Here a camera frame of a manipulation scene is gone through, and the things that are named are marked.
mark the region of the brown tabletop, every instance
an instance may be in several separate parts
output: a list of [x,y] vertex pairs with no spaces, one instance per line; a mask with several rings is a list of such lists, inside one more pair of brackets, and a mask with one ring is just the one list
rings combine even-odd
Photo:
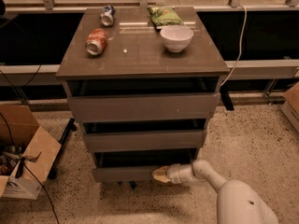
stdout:
[[[101,9],[87,9],[56,74],[59,80],[186,77],[228,74],[229,69],[205,26],[192,7],[176,8],[185,25],[194,31],[182,52],[168,51],[147,11],[117,8],[114,25],[102,27]],[[88,34],[96,28],[107,32],[104,52],[91,57],[85,49]]]

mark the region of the soda can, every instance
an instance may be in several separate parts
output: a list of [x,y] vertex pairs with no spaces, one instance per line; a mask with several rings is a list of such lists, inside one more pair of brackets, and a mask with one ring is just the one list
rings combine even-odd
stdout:
[[112,5],[107,5],[103,7],[102,13],[100,15],[100,21],[104,26],[112,26],[114,19],[113,15],[115,13],[115,9]]
[[87,37],[85,48],[92,56],[100,55],[107,44],[107,33],[100,28],[94,29]]

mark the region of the white robotic arm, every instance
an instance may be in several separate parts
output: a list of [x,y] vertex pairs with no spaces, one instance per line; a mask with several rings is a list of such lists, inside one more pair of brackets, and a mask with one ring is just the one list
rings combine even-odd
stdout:
[[278,224],[278,218],[262,198],[246,183],[226,180],[207,161],[173,164],[153,172],[162,182],[197,182],[205,179],[218,193],[218,224]]

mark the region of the can lid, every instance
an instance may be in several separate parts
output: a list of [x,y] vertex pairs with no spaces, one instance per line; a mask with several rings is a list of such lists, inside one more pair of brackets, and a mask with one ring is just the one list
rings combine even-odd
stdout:
[[101,22],[105,26],[112,26],[113,16],[109,12],[104,12],[101,14]]
[[86,50],[92,56],[96,56],[102,53],[103,49],[100,43],[97,41],[89,41],[85,45]]

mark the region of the bowl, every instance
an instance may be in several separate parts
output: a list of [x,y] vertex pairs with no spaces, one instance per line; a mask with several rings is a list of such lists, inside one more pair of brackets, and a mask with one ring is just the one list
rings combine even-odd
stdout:
[[193,38],[193,30],[187,26],[170,25],[161,29],[160,35],[166,48],[180,52],[188,47]]

